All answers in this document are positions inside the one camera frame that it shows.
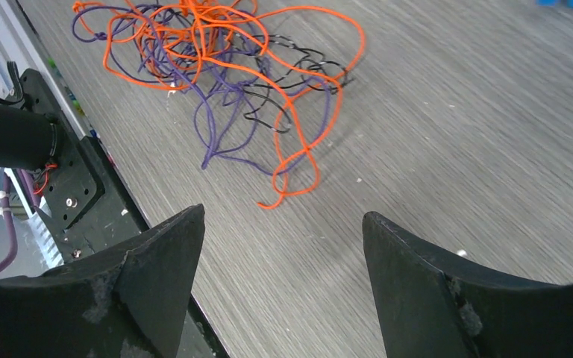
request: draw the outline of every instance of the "screw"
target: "screw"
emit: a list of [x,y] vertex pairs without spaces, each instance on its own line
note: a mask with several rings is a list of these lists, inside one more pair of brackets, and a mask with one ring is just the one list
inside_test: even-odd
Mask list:
[[76,207],[78,205],[78,201],[72,198],[68,198],[66,204],[67,207]]

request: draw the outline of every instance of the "gray tabletop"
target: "gray tabletop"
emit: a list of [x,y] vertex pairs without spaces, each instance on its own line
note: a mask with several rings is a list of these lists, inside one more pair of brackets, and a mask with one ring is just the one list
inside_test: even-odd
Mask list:
[[[205,204],[193,291],[233,357],[383,357],[360,237],[368,210],[483,265],[573,281],[573,10],[317,1],[360,21],[369,48],[316,150],[322,184],[264,211],[268,178],[218,160],[200,169],[195,97],[166,103],[105,72],[103,44],[71,35],[72,1],[20,2],[147,219]],[[262,10],[291,4],[271,2]],[[272,21],[341,61],[356,50],[352,29],[328,16]],[[302,118],[319,118],[319,99],[303,101]],[[254,143],[246,154],[274,166],[271,134]],[[310,169],[293,177],[305,183]]]

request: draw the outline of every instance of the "orange string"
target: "orange string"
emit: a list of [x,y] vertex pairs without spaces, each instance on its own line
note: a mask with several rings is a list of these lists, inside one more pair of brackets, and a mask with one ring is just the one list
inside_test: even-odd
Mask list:
[[[324,7],[292,6],[292,7],[285,7],[285,8],[282,8],[280,10],[272,11],[269,13],[264,13],[262,15],[256,15],[257,0],[250,0],[250,1],[251,1],[251,4],[253,6],[252,6],[252,10],[249,13],[243,12],[241,10],[237,10],[235,8],[236,6],[239,5],[240,0],[234,1],[229,6],[220,5],[217,2],[217,0],[179,0],[178,4],[162,6],[162,7],[159,7],[158,9],[148,13],[148,15],[145,15],[145,14],[141,13],[139,11],[139,9],[137,7],[135,7],[130,2],[130,0],[125,0],[127,5],[133,10],[134,13],[120,13],[120,12],[115,11],[115,10],[112,11],[114,16],[107,24],[107,44],[106,44],[106,49],[104,52],[104,57],[102,60],[102,66],[107,71],[113,73],[114,75],[116,75],[120,78],[123,78],[128,82],[131,82],[133,84],[137,84],[140,86],[144,86],[144,87],[148,87],[148,88],[154,88],[157,90],[166,90],[166,91],[187,89],[190,86],[190,84],[167,84],[167,83],[165,83],[160,78],[161,76],[157,76],[157,75],[161,75],[161,74],[160,74],[156,64],[153,61],[147,61],[145,65],[150,70],[151,73],[153,73],[157,76],[159,84],[148,84],[148,83],[143,83],[140,81],[135,81],[133,78],[130,78],[127,75],[125,75],[119,71],[116,71],[115,69],[110,68],[110,66],[108,64],[108,60],[110,57],[111,46],[114,43],[126,43],[129,41],[135,41],[138,44],[138,49],[140,51],[140,54],[143,56],[143,58],[147,58],[148,55],[146,54],[146,50],[147,49],[152,50],[152,47],[150,47],[150,46],[155,46],[156,45],[155,41],[157,41],[157,39],[160,39],[160,41],[162,43],[164,43],[164,48],[165,48],[166,53],[171,58],[180,58],[180,59],[185,59],[185,60],[191,60],[194,63],[193,66],[180,68],[180,70],[182,70],[182,71],[193,71],[196,73],[196,75],[191,80],[191,84],[196,83],[196,81],[198,80],[198,78],[201,74],[201,70],[203,69],[203,66],[205,65],[205,63],[214,63],[214,64],[219,65],[219,66],[247,72],[247,73],[265,81],[269,86],[273,87],[273,89],[275,89],[278,93],[280,93],[280,95],[284,99],[283,110],[288,110],[291,113],[293,125],[295,126],[299,141],[300,141],[301,146],[302,146],[302,149],[300,151],[297,151],[297,152],[289,155],[288,157],[284,157],[284,155],[282,153],[282,149],[281,149],[281,144],[280,144],[280,134],[278,132],[274,132],[275,152],[276,152],[276,155],[278,156],[278,159],[280,160],[280,164],[273,171],[272,186],[273,186],[273,189],[276,191],[276,193],[279,195],[279,197],[274,204],[263,204],[260,202],[258,203],[258,205],[260,207],[262,207],[263,209],[273,209],[273,208],[277,207],[282,202],[282,200],[284,200],[285,197],[302,195],[302,194],[311,192],[319,185],[319,182],[321,180],[321,173],[319,171],[319,167],[317,166],[317,162],[315,161],[315,158],[313,157],[312,150],[313,150],[313,148],[315,148],[317,145],[319,145],[319,143],[322,142],[328,136],[328,134],[331,132],[333,126],[335,125],[337,118],[339,117],[339,111],[341,109],[341,104],[342,104],[342,100],[343,100],[343,91],[342,91],[342,86],[339,83],[339,79],[341,77],[343,77],[345,75],[345,73],[342,72],[336,76],[331,77],[331,76],[327,76],[327,75],[324,75],[324,74],[319,73],[319,72],[307,71],[305,69],[301,69],[301,68],[292,66],[291,64],[287,63],[286,61],[280,59],[277,55],[275,55],[269,49],[269,44],[270,44],[269,32],[266,30],[265,26],[260,22],[260,20],[265,19],[265,18],[270,17],[270,16],[275,16],[278,14],[287,13],[290,11],[307,10],[307,11],[316,11],[316,12],[330,14],[332,16],[335,16],[337,18],[340,18],[340,19],[350,23],[351,25],[353,25],[356,28],[356,30],[359,34],[360,46],[359,46],[359,49],[357,50],[357,53],[355,54],[354,58],[352,59],[352,61],[346,66],[346,68],[345,68],[346,71],[352,70],[356,66],[356,64],[359,61],[359,59],[361,58],[361,56],[363,55],[363,52],[365,51],[365,47],[366,47],[366,35],[363,32],[363,29],[361,28],[361,26],[359,25],[358,22],[356,22],[352,18],[350,18],[350,17],[348,17],[342,13],[338,13],[334,10],[330,10],[330,9],[327,9]],[[92,7],[92,6],[103,6],[103,4],[100,2],[97,2],[97,1],[91,1],[91,2],[79,2],[79,1],[77,1],[76,3],[74,3],[73,10],[76,13],[78,13],[78,12],[81,12],[82,10],[86,9],[87,7]],[[168,9],[180,11],[185,17],[192,15],[194,18],[192,25],[188,28],[170,28],[168,26],[157,23],[154,19],[155,16],[157,14],[161,13],[162,11],[165,11]],[[131,21],[131,20],[135,21],[135,23],[133,24],[134,34],[128,38],[125,38],[125,39],[115,39],[115,38],[113,38],[113,25],[116,23],[116,21],[121,20],[121,19],[129,20],[129,21]],[[151,23],[154,24],[154,26],[151,26],[151,24],[147,21],[147,19],[150,19]],[[83,28],[85,29],[85,31],[89,32],[90,34],[94,34],[94,32],[85,23],[83,17],[80,18],[80,21],[81,21],[81,24],[83,25]],[[253,23],[254,25],[256,25],[261,30],[263,36],[260,38],[256,38],[256,37],[253,37],[252,35],[246,33],[243,29],[241,29],[239,27],[239,25],[244,24],[244,23]],[[335,108],[334,108],[333,114],[331,116],[331,120],[329,121],[328,126],[322,132],[322,135],[319,136],[319,138],[316,139],[315,141],[313,141],[312,143],[308,143],[305,136],[304,136],[304,132],[301,128],[301,125],[300,125],[300,119],[298,117],[298,112],[295,108],[295,102],[298,99],[300,99],[302,96],[306,95],[311,90],[313,90],[312,88],[307,88],[306,90],[300,92],[297,95],[289,96],[278,84],[276,84],[270,78],[267,78],[262,73],[254,70],[254,69],[245,67],[245,66],[236,65],[234,63],[226,63],[226,62],[222,62],[220,60],[217,60],[215,58],[216,55],[222,53],[223,51],[227,51],[227,48],[217,49],[218,48],[218,46],[217,46],[217,40],[218,39],[216,38],[216,36],[218,33],[217,33],[217,31],[209,31],[210,29],[227,30],[227,35],[225,36],[225,39],[227,41],[230,40],[235,34],[239,34],[240,36],[243,36],[243,37],[247,38],[248,40],[252,41],[253,43],[255,43],[256,45],[258,45],[260,47],[260,55],[268,55],[271,58],[273,58],[276,62],[278,62],[279,64],[281,64],[281,65],[283,65],[283,66],[285,66],[285,67],[287,67],[293,71],[300,72],[303,75],[312,75],[312,76],[316,76],[317,78],[322,78],[327,83],[332,84],[333,87],[337,88],[337,92],[336,92],[337,100],[335,103]],[[179,45],[180,43],[188,43],[188,42],[192,42],[192,44],[195,46],[195,50],[196,50],[196,54],[197,54],[196,56],[179,54],[178,52],[173,50],[175,48],[175,46]],[[314,87],[320,88],[320,87],[322,87],[322,85],[317,84]],[[277,117],[275,119],[274,128],[280,127],[280,120],[282,119],[282,115],[283,115],[283,111],[280,111],[280,113],[277,115]],[[301,155],[306,155],[308,160],[313,165],[313,171],[315,172],[315,179],[314,179],[313,183],[311,185],[309,185],[307,188],[296,190],[296,191],[288,191],[287,187],[288,187],[288,183],[289,183],[289,175],[287,173],[280,175],[280,173],[289,165],[289,163],[291,163],[294,160],[297,160],[297,158],[299,158]],[[278,177],[279,176],[281,176],[283,178],[283,183],[282,183],[281,188],[278,187]]]

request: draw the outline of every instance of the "black cylinder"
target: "black cylinder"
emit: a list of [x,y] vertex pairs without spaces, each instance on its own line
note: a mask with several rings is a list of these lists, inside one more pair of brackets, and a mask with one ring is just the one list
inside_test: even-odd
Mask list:
[[59,145],[57,126],[47,117],[0,105],[0,167],[44,167]]

